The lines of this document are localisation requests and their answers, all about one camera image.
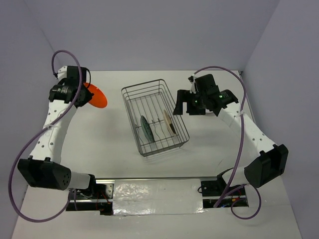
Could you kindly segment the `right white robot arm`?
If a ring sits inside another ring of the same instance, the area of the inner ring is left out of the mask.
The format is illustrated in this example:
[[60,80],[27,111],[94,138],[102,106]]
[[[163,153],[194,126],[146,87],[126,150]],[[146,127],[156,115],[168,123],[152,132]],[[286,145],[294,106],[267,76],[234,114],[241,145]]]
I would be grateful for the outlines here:
[[237,97],[230,90],[219,90],[213,75],[198,78],[190,77],[192,87],[178,90],[174,115],[204,115],[213,112],[239,137],[248,147],[249,165],[237,169],[233,181],[223,178],[217,182],[218,192],[229,194],[235,185],[249,183],[260,188],[282,175],[289,151],[284,144],[276,145],[240,109]]

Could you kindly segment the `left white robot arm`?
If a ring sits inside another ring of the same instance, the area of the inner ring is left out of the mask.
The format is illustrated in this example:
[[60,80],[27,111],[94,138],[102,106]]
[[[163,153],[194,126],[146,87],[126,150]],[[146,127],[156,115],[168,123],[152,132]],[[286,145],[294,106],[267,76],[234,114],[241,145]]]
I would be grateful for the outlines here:
[[63,166],[61,153],[77,109],[93,98],[85,84],[91,81],[91,73],[85,67],[64,66],[58,71],[58,80],[49,92],[48,114],[43,126],[45,132],[30,156],[19,160],[17,168],[31,187],[61,191],[76,189],[90,199],[98,192],[95,176]]

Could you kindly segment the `orange plate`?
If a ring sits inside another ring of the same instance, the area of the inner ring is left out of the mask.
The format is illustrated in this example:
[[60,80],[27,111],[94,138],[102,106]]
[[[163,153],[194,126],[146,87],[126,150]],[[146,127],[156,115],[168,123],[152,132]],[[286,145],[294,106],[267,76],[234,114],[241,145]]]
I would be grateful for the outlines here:
[[92,99],[88,102],[90,105],[97,108],[105,108],[107,106],[108,100],[98,87],[89,83],[84,83],[84,86],[93,94]]

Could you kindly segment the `cream plate with dark edge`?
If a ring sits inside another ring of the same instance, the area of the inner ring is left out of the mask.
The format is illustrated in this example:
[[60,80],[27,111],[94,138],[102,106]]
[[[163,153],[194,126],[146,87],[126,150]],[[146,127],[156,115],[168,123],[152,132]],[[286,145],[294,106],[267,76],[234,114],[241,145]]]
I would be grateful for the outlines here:
[[175,128],[174,128],[173,123],[172,123],[172,121],[169,117],[169,114],[166,110],[163,110],[163,119],[164,119],[164,122],[166,124],[167,130],[169,131],[169,133],[172,135],[176,135]]

